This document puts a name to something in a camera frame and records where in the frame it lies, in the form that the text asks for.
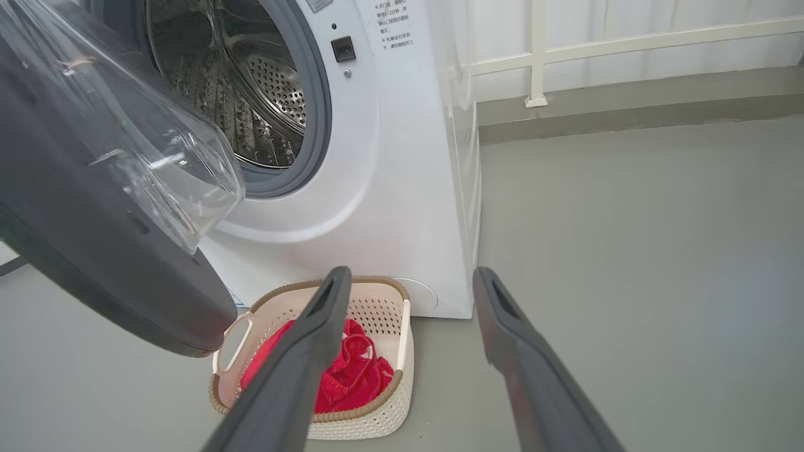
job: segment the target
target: basket handle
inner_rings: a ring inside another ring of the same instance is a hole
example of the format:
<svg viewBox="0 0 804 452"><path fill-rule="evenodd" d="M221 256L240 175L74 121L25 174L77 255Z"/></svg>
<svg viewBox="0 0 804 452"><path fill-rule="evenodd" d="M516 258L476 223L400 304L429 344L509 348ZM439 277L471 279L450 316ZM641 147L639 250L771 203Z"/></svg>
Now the basket handle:
<svg viewBox="0 0 804 452"><path fill-rule="evenodd" d="M215 350L214 353L212 353L212 372L215 373L217 376L223 376L227 372L229 372L229 370L231 370L232 368L232 363L234 363L235 360L237 360L237 356L243 350L243 346L246 343L246 339L248 339L248 335L251 334L252 329L254 328L254 320L252 320L251 317L254 317L254 314L250 311L238 316L237 319L235 319L235 321L232 323L232 325L229 328L227 328L226 331L224 331L224 345L225 345L226 341L229 339L229 335L235 330L237 325L243 321L248 322L248 329L246 330L246 333L243 335L243 338L240 340L240 345L237 346L235 355L232 357L229 363L226 364L226 368L220 367L220 355L221 351L224 348L221 347L218 350Z"/></svg>

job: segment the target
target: metal railing post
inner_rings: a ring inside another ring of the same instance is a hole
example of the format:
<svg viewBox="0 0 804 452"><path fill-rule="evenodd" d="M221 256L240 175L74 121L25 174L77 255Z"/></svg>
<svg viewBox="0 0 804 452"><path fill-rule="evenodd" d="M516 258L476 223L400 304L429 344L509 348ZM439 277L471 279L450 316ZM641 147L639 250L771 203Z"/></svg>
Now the metal railing post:
<svg viewBox="0 0 804 452"><path fill-rule="evenodd" d="M531 96L526 108L548 104L544 98L544 50L547 41L547 0L531 0Z"/></svg>

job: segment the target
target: red cloth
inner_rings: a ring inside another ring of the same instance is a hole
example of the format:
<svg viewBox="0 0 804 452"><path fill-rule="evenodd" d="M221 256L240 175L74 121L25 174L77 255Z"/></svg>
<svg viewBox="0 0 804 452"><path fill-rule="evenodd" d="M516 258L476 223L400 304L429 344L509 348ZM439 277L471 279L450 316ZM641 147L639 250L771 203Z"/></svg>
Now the red cloth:
<svg viewBox="0 0 804 452"><path fill-rule="evenodd" d="M268 359L279 339L293 326L287 322L260 346L252 362L240 378L245 390ZM373 401L391 383L394 370L385 358L378 357L374 341L366 336L359 323L349 318L343 328L347 337L341 341L341 353L321 374L316 413L330 413L359 408Z"/></svg>

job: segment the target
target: stainless steel drum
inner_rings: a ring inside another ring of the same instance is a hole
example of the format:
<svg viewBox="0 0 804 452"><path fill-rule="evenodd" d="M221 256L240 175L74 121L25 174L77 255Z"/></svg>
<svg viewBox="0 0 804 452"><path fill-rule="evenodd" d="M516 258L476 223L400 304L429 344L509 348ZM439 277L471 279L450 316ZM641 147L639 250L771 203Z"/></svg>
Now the stainless steel drum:
<svg viewBox="0 0 804 452"><path fill-rule="evenodd" d="M165 78L228 137L238 158L287 168L306 112L284 40L257 0L149 0L149 39Z"/></svg>

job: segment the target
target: open door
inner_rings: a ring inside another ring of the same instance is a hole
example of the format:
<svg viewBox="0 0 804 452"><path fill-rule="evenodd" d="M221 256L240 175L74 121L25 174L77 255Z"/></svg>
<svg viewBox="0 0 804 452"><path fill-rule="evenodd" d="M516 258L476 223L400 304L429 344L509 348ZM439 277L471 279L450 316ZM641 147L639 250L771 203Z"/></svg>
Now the open door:
<svg viewBox="0 0 804 452"><path fill-rule="evenodd" d="M70 2L0 2L0 239L169 351L236 318L201 236L244 197L231 147Z"/></svg>

